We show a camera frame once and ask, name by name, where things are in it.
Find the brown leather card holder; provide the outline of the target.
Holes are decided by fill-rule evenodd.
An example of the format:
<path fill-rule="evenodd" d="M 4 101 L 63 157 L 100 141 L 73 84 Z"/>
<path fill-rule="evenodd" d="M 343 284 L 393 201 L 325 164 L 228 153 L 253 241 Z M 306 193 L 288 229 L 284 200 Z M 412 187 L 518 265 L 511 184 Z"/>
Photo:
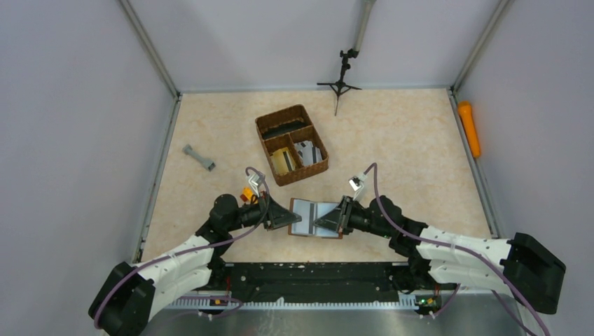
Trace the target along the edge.
<path fill-rule="evenodd" d="M 289 225 L 288 235 L 296 237 L 317 237 L 323 239 L 342 239 L 341 233 L 318 227 L 314 222 L 338 206 L 336 202 L 313 202 L 292 198 L 289 209 L 301 217 L 301 221 Z"/>

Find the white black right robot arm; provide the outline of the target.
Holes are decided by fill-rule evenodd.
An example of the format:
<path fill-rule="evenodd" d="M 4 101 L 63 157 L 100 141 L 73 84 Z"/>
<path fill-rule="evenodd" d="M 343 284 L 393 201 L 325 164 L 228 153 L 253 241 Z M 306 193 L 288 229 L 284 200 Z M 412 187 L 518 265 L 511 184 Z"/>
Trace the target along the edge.
<path fill-rule="evenodd" d="M 344 235 L 360 230 L 387 238 L 389 247 L 408 259 L 411 280 L 419 288 L 438 283 L 511 291 L 536 312 L 558 310 L 566 266 L 529 234 L 517 232 L 511 239 L 453 234 L 405 217 L 384 195 L 368 207 L 344 196 L 313 224 Z"/>

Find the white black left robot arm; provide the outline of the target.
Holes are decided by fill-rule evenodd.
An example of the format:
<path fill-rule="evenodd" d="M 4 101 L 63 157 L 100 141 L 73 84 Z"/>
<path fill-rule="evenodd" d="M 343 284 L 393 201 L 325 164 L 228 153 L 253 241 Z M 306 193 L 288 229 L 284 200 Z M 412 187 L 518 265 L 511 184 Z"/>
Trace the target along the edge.
<path fill-rule="evenodd" d="M 222 194 L 214 200 L 199 230 L 157 258 L 139 263 L 120 262 L 110 272 L 88 314 L 94 326 L 108 335 L 140 335 L 149 321 L 167 305 L 193 289 L 216 289 L 224 281 L 216 265 L 236 238 L 231 232 L 252 232 L 259 225 L 276 230 L 301 216 L 266 194 L 240 205 Z"/>

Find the gold cards in basket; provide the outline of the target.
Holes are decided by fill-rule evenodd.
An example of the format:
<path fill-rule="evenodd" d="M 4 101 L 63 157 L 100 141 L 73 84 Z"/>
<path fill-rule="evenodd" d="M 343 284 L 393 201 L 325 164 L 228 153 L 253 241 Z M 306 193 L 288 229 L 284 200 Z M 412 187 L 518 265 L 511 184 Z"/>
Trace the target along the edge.
<path fill-rule="evenodd" d="M 278 175 L 288 174 L 296 169 L 296 163 L 287 147 L 280 148 L 270 156 L 275 173 Z"/>

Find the silver cards in basket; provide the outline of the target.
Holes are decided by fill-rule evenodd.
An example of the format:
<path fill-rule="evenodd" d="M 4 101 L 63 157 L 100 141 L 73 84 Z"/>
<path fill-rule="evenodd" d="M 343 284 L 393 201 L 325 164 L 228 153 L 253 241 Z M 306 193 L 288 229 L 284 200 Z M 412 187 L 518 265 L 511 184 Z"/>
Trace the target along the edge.
<path fill-rule="evenodd" d="M 320 163 L 323 160 L 321 148 L 313 141 L 299 141 L 294 144 L 304 167 Z"/>

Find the black cards in basket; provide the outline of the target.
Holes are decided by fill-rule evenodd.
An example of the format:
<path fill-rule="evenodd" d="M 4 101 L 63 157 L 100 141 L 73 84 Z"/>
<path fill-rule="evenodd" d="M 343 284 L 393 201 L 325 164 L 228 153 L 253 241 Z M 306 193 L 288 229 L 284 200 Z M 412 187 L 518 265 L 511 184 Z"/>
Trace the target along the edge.
<path fill-rule="evenodd" d="M 308 124 L 299 120 L 295 120 L 293 122 L 284 123 L 266 130 L 264 133 L 262 133 L 262 137 L 264 140 L 271 139 L 273 137 L 282 136 L 283 134 L 287 134 L 307 126 Z"/>

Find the yellow toy car block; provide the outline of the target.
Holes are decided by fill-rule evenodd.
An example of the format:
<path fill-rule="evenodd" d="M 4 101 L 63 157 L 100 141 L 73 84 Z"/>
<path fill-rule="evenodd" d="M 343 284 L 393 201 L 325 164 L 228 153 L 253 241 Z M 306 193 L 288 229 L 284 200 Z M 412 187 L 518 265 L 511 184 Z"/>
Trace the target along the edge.
<path fill-rule="evenodd" d="M 245 204 L 256 204 L 258 202 L 258 194 L 254 192 L 250 187 L 245 187 L 242 189 L 240 199 Z"/>

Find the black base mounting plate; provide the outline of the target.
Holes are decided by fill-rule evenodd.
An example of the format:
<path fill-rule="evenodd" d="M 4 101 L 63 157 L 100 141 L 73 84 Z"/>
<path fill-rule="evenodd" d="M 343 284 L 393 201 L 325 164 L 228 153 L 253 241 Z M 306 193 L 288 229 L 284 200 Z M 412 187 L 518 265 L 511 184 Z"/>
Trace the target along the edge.
<path fill-rule="evenodd" d="M 397 302 L 406 294 L 442 294 L 453 283 L 415 276 L 401 262 L 237 262 L 214 270 L 205 295 L 229 295 L 244 303 Z"/>

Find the brown wicker divided basket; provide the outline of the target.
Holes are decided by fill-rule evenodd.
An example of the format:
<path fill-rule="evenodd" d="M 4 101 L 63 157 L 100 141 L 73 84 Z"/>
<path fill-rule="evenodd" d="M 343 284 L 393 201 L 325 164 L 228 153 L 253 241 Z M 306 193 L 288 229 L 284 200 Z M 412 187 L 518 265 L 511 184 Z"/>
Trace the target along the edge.
<path fill-rule="evenodd" d="M 283 134 L 282 136 L 276 136 L 266 140 L 263 139 L 262 133 L 264 133 L 266 130 L 284 123 L 293 122 L 295 120 L 304 122 L 308 124 L 308 126 L 287 134 Z M 259 140 L 266 154 L 268 164 L 272 170 L 272 176 L 277 185 L 286 186 L 291 183 L 310 178 L 314 175 L 321 174 L 329 168 L 329 154 L 326 146 L 324 145 L 317 129 L 314 126 L 314 123 L 312 122 L 311 117 L 303 105 L 297 104 L 266 115 L 262 115 L 255 119 L 255 123 Z M 323 160 L 320 163 L 304 167 L 294 147 L 294 144 L 299 141 L 313 141 L 316 146 L 321 148 Z M 284 147 L 287 147 L 293 155 L 296 163 L 296 169 L 288 174 L 278 175 L 275 173 L 270 156 L 274 151 Z"/>

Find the grey plastic dumbbell piece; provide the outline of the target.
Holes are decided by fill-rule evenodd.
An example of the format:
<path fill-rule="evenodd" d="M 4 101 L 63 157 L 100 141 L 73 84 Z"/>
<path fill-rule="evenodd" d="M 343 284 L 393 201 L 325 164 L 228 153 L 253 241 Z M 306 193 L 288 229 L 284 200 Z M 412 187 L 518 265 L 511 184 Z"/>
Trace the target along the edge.
<path fill-rule="evenodd" d="M 213 160 L 210 160 L 209 158 L 201 156 L 200 154 L 195 152 L 189 144 L 186 144 L 182 148 L 182 152 L 184 154 L 188 155 L 189 157 L 193 158 L 194 160 L 196 160 L 198 163 L 200 163 L 200 165 L 203 168 L 205 168 L 209 172 L 211 172 L 216 167 L 216 164 Z"/>

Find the black mini tripod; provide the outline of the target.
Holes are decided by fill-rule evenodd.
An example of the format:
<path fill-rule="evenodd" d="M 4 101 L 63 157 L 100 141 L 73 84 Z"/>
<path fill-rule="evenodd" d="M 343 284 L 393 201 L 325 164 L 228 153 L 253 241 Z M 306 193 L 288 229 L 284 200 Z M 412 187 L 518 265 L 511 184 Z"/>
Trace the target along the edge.
<path fill-rule="evenodd" d="M 354 50 L 353 48 L 344 51 L 341 50 L 340 51 L 340 58 L 341 58 L 341 67 L 340 67 L 340 75 L 339 75 L 339 79 L 335 82 L 323 82 L 323 83 L 317 83 L 317 85 L 319 86 L 328 86 L 331 88 L 331 90 L 334 92 L 335 96 L 336 96 L 336 103 L 335 103 L 335 110 L 334 110 L 334 116 L 338 115 L 338 108 L 339 108 L 339 104 L 340 104 L 340 98 L 346 93 L 349 92 L 350 90 L 361 90 L 360 87 L 356 87 L 353 85 L 349 85 L 345 82 L 345 75 L 347 73 L 348 70 L 351 69 L 351 65 L 350 65 L 350 59 L 354 59 L 357 58 L 359 55 L 359 52 Z"/>

